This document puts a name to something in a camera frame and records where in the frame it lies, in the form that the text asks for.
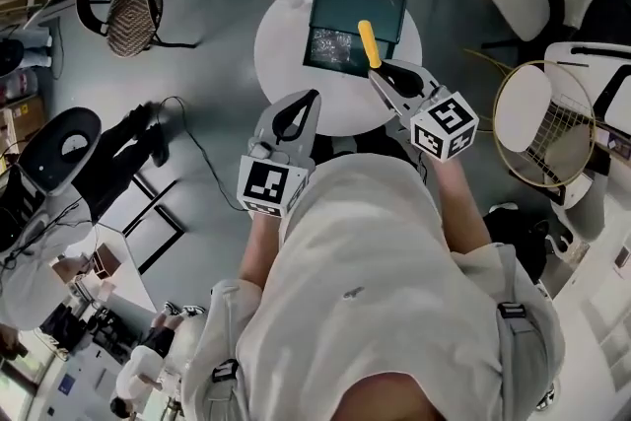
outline black pants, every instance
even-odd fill
[[[149,111],[139,106],[116,126],[105,131],[92,157],[72,181],[90,207],[94,223],[129,187],[156,144],[161,142],[159,126],[144,130],[147,114]],[[134,136],[138,137],[138,141],[120,151]]]
[[[386,135],[386,128],[380,126],[370,132],[355,135],[353,137],[357,143],[358,153],[374,153],[375,155],[383,155],[385,157],[394,157],[403,162],[407,162],[416,169],[416,165],[409,159],[405,149],[395,139]],[[333,144],[330,137],[325,135],[317,135],[315,137],[314,148],[312,149],[312,158],[317,165],[328,162],[333,158],[349,155],[350,152],[342,152],[333,154]]]

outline round white table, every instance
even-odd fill
[[[297,9],[276,1],[263,16],[254,42],[254,66],[271,103],[301,90],[322,96],[317,133],[350,136],[368,132],[394,116],[367,78],[303,65],[311,2]],[[421,37],[406,11],[401,40],[392,58],[422,63]]]

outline cardboard box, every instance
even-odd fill
[[[2,109],[2,121],[6,125],[6,141],[9,145],[21,140],[31,140],[46,125],[43,101],[39,96],[28,97]],[[13,146],[9,153],[19,154],[26,143]]]
[[[105,244],[101,244],[95,252],[95,274],[99,279],[111,277],[120,266],[120,261]]]

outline wicker chair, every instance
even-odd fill
[[[106,37],[109,48],[117,56],[135,56],[152,45],[188,48],[197,46],[160,40],[157,31],[163,13],[163,0],[111,0],[106,22],[95,16],[92,11],[94,3],[97,2],[76,0],[79,20],[89,31]]]

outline yellow handle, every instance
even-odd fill
[[[377,41],[375,40],[375,34],[373,34],[371,22],[362,20],[357,24],[357,28],[359,29],[359,35],[364,44],[364,51],[366,51],[371,67],[378,69],[382,66],[382,61],[379,58],[379,49],[377,48]]]

